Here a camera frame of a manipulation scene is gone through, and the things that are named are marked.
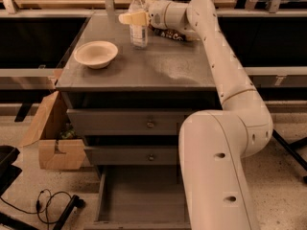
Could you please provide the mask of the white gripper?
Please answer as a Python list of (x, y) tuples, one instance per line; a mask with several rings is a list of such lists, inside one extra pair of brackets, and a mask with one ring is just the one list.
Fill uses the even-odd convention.
[(148, 14), (145, 11), (126, 12), (119, 15), (119, 21), (126, 25), (147, 26), (149, 15), (150, 23), (154, 28), (165, 30), (165, 11), (167, 2), (164, 0), (147, 0), (145, 5)]

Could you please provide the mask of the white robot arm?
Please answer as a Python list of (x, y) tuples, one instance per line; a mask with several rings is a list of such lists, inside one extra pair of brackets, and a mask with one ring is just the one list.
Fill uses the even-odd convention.
[(191, 114), (178, 138), (192, 230), (260, 230), (241, 159), (272, 137), (272, 116), (220, 29), (211, 0), (156, 1), (119, 15), (123, 24), (195, 32), (204, 47), (220, 110)]

